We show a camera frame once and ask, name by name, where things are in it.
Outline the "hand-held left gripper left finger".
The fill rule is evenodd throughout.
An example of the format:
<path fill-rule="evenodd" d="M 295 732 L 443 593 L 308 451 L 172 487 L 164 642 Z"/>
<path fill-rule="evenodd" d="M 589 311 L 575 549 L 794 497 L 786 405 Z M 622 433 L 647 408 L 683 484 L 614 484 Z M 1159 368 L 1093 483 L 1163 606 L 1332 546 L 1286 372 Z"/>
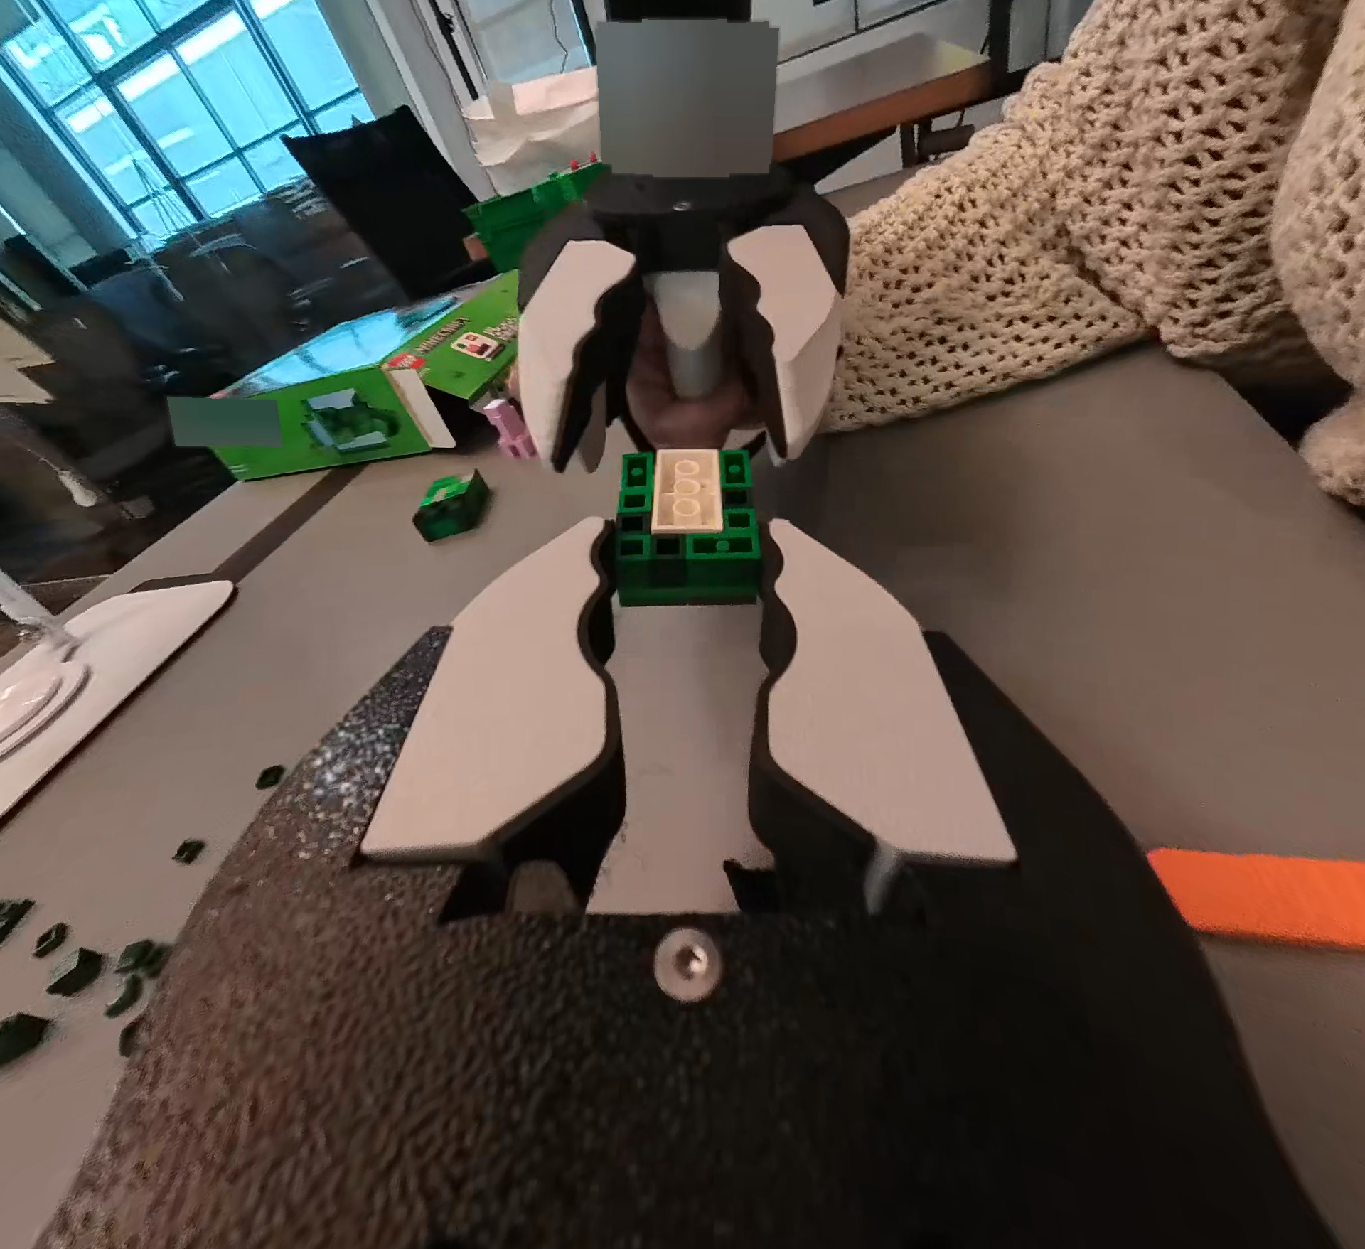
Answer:
<path fill-rule="evenodd" d="M 608 679 L 582 623 L 605 579 L 587 516 L 453 618 L 360 841 L 367 860 L 480 860 L 608 751 Z"/>

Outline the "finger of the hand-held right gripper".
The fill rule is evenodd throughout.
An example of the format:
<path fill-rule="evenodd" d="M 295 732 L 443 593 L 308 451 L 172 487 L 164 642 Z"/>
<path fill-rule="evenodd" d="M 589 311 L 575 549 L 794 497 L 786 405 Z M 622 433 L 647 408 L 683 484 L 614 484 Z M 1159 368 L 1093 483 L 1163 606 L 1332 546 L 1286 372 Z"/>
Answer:
<path fill-rule="evenodd" d="M 640 263 L 604 239 L 571 240 L 521 309 L 521 411 L 542 461 L 595 471 L 621 417 L 640 338 Z"/>
<path fill-rule="evenodd" d="M 800 457 L 820 427 L 840 349 L 840 291 L 809 230 L 764 225 L 731 240 L 733 276 L 754 285 L 743 302 L 744 364 L 759 388 L 777 461 Z"/>

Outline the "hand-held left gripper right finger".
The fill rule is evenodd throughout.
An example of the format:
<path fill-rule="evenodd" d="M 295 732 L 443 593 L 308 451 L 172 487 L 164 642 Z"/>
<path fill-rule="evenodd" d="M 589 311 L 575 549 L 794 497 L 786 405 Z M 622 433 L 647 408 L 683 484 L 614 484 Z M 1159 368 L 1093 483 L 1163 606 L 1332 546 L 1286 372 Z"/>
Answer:
<path fill-rule="evenodd" d="M 761 529 L 750 823 L 783 902 L 882 910 L 899 871 L 1015 841 L 912 612 L 786 519 Z"/>

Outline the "person's right forearm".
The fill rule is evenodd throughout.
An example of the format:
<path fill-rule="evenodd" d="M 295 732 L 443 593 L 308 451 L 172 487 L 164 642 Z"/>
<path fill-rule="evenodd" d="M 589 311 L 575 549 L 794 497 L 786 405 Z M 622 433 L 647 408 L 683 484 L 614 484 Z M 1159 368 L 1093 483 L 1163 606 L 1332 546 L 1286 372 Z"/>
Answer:
<path fill-rule="evenodd" d="M 1146 337 L 1070 239 L 1058 63 L 1004 117 L 850 216 L 845 329 L 820 431 L 935 414 Z"/>

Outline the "green building set box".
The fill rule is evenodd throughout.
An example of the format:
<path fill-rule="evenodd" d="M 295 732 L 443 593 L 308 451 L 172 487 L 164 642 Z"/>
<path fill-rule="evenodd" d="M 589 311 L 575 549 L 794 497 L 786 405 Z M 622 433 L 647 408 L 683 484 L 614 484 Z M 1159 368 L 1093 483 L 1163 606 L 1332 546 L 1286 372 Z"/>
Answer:
<path fill-rule="evenodd" d="M 211 397 L 166 400 L 174 443 L 240 481 L 456 450 L 518 357 L 519 275 L 344 321 Z"/>

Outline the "person's right hand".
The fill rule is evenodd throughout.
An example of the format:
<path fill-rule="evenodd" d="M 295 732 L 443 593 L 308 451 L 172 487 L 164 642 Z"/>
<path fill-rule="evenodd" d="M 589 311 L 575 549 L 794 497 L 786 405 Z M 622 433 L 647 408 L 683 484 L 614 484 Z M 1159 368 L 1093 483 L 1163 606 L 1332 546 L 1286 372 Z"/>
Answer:
<path fill-rule="evenodd" d="M 760 427 L 761 415 L 731 354 L 724 357 L 718 385 L 694 398 L 677 394 L 668 354 L 668 337 L 652 311 L 645 312 L 627 382 L 628 408 L 645 441 L 657 448 L 718 448 L 736 430 Z"/>

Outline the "pink brick pig figure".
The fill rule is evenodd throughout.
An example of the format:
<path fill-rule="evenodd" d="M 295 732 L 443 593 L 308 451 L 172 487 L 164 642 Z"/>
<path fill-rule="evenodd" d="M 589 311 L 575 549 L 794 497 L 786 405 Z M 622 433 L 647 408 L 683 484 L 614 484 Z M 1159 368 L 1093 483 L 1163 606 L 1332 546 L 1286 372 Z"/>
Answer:
<path fill-rule="evenodd" d="M 482 413 L 495 428 L 499 448 L 505 456 L 516 460 L 538 458 L 535 441 L 515 398 L 492 397 L 482 405 Z"/>

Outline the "green plastic bin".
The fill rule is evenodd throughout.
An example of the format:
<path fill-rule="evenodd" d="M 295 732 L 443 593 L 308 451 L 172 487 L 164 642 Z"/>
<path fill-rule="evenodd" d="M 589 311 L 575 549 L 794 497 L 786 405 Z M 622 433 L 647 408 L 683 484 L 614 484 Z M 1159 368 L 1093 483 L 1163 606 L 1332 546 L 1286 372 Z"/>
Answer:
<path fill-rule="evenodd" d="M 589 185 L 608 172 L 608 164 L 594 154 L 532 186 L 470 202 L 463 208 L 469 232 L 478 236 L 496 272 L 516 269 L 522 251 L 535 235 L 572 202 L 581 200 Z"/>

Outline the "white paper bags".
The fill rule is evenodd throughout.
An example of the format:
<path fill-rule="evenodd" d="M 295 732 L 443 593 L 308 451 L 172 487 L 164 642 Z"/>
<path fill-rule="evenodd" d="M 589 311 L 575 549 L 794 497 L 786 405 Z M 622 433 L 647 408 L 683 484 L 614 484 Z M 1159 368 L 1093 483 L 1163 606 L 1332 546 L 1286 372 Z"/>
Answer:
<path fill-rule="evenodd" d="M 602 157 L 594 66 L 518 83 L 492 80 L 463 117 L 473 152 L 490 172 L 546 175 Z"/>

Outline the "black office chair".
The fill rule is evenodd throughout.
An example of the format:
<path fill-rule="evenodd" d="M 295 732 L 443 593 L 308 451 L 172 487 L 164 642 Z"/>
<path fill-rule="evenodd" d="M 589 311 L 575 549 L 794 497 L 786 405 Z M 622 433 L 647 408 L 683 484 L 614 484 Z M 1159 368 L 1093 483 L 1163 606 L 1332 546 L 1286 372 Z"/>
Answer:
<path fill-rule="evenodd" d="M 409 106 L 281 143 L 409 299 L 495 276 L 492 261 L 466 245 L 478 197 Z"/>

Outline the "orange brick separator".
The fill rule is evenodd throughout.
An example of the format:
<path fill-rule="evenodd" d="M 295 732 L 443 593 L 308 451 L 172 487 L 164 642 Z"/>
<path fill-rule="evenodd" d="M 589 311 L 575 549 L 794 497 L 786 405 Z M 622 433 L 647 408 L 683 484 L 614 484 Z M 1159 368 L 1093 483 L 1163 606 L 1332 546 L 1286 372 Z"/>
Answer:
<path fill-rule="evenodd" d="M 1364 950 L 1364 864 L 1160 847 L 1149 864 L 1197 933 L 1296 949 Z"/>

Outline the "scattered small green bricks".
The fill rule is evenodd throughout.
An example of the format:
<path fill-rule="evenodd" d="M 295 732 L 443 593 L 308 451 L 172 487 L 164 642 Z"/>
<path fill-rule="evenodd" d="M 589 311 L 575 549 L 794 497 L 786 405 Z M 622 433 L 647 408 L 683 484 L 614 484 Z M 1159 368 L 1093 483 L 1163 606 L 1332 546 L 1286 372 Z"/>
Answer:
<path fill-rule="evenodd" d="M 154 966 L 172 1005 L 291 996 L 317 963 L 314 863 L 298 800 L 313 757 L 90 750 L 3 826 L 3 1018 L 22 1032 L 122 1026 Z"/>

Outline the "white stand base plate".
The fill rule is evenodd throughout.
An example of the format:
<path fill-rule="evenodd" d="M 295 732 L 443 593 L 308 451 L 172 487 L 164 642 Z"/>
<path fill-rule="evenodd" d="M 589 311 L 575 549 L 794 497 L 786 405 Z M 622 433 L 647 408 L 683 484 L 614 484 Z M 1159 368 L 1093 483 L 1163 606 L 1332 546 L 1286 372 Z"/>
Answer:
<path fill-rule="evenodd" d="M 9 818 L 232 603 L 237 585 L 146 582 L 73 615 L 69 643 L 3 665 L 2 817 Z"/>

